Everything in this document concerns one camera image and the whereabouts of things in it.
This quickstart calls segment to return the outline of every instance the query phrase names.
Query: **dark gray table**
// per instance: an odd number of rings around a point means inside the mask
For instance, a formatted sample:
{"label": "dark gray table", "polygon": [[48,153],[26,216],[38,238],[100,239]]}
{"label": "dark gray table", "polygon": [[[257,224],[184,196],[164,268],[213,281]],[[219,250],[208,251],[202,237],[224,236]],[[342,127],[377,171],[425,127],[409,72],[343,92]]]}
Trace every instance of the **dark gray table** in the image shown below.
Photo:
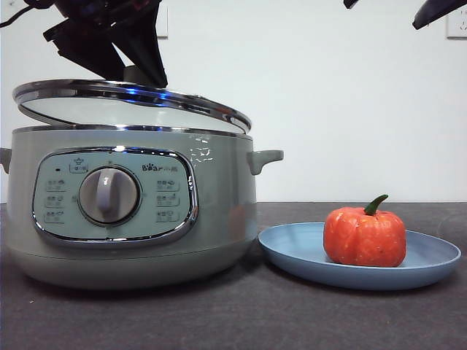
{"label": "dark gray table", "polygon": [[[323,221],[340,206],[261,203],[258,222],[262,230]],[[397,213],[408,229],[467,252],[467,203],[387,203],[383,209]],[[297,279],[267,263],[255,243],[234,267],[200,281],[83,292],[24,276],[2,249],[1,325],[3,350],[464,350],[467,259],[429,287],[364,292]]]}

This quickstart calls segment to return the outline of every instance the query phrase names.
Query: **orange pumpkin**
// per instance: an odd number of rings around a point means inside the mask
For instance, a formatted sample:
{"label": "orange pumpkin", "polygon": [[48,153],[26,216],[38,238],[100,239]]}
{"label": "orange pumpkin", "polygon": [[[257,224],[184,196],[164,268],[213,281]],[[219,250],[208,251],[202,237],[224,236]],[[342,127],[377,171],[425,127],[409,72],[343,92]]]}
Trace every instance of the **orange pumpkin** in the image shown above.
{"label": "orange pumpkin", "polygon": [[335,262],[360,266],[399,266],[406,256],[406,228],[390,211],[377,210],[388,196],[366,208],[340,208],[325,222],[323,243]]}

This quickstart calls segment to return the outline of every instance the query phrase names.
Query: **plate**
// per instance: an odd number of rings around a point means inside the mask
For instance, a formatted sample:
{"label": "plate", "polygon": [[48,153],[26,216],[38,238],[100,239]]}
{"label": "plate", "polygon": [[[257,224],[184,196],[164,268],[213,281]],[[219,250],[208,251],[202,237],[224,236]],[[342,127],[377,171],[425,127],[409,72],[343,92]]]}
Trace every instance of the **plate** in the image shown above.
{"label": "plate", "polygon": [[270,227],[258,239],[277,267],[309,281],[366,290],[412,289],[448,276],[460,261],[460,250],[440,238],[406,232],[406,258],[397,268],[343,265],[323,248],[323,222]]}

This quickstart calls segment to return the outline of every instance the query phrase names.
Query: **green stem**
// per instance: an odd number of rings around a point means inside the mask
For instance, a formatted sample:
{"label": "green stem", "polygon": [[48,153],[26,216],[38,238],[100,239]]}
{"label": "green stem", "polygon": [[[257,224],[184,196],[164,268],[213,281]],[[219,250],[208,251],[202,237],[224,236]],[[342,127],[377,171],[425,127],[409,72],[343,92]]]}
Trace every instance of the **green stem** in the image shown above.
{"label": "green stem", "polygon": [[389,197],[389,195],[381,195],[374,201],[372,201],[369,205],[366,206],[365,208],[365,214],[366,215],[375,215],[377,213],[378,206]]}

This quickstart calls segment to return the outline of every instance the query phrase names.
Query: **silver knob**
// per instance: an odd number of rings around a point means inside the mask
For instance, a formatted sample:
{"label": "silver knob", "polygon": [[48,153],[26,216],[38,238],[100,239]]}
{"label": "silver knob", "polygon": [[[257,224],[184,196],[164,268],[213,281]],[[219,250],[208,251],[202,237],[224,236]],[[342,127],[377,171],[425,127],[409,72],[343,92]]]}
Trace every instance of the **silver knob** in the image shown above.
{"label": "silver knob", "polygon": [[125,219],[138,204],[134,178],[116,168],[94,171],[81,184],[80,206],[92,220],[113,224]]}

